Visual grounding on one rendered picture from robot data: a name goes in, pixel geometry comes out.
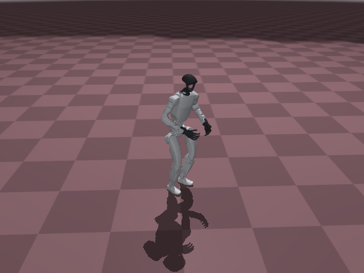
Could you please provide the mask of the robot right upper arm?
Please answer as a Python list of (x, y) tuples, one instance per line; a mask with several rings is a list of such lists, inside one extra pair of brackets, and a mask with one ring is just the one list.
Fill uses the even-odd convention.
[[(170, 98), (168, 99), (168, 104), (167, 104), (166, 108), (164, 109), (162, 116), (165, 115), (169, 118), (168, 114), (172, 111), (174, 106), (176, 106), (179, 103), (179, 99), (180, 99), (180, 97), (178, 95), (170, 96)], [(161, 119), (162, 119), (162, 117), (161, 117)]]

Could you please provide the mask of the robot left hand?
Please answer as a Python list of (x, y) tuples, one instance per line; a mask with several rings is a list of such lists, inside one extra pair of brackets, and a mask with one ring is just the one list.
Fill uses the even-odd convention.
[(204, 135), (204, 136), (207, 136), (208, 134), (210, 134), (210, 132), (211, 132), (211, 125), (210, 124), (208, 124), (208, 121), (207, 121), (207, 119), (206, 118), (204, 118), (204, 120), (205, 120), (205, 122), (202, 124), (203, 126), (204, 126), (204, 128), (205, 128), (205, 132), (206, 132), (206, 134)]

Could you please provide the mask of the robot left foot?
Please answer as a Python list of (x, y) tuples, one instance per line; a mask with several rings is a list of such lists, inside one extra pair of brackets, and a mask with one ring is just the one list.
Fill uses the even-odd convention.
[(184, 185), (192, 185), (193, 184), (193, 181), (190, 181), (190, 180), (188, 180), (186, 178), (184, 178), (183, 180), (182, 179), (180, 180), (180, 177), (179, 177), (178, 180), (177, 180), (177, 182), (182, 183)]

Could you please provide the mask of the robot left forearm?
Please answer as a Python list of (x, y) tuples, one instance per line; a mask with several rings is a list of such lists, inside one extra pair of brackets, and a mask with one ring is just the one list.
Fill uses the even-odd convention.
[[(197, 104), (198, 105), (198, 104)], [(203, 115), (203, 113), (201, 112), (201, 109), (198, 106), (198, 109), (196, 109), (195, 113), (197, 114), (199, 120), (201, 121), (201, 123), (203, 124), (205, 122), (204, 118), (205, 116)]]

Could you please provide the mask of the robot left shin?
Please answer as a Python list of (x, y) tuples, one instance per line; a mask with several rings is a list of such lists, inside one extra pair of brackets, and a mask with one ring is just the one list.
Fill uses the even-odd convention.
[[(193, 164), (194, 164), (195, 160), (191, 163), (187, 163), (186, 161), (183, 162), (183, 166), (182, 166), (182, 173), (180, 176), (180, 180), (186, 177), (186, 175), (188, 174), (188, 172), (190, 171), (190, 169), (192, 168)], [(182, 180), (183, 180), (182, 179)]]

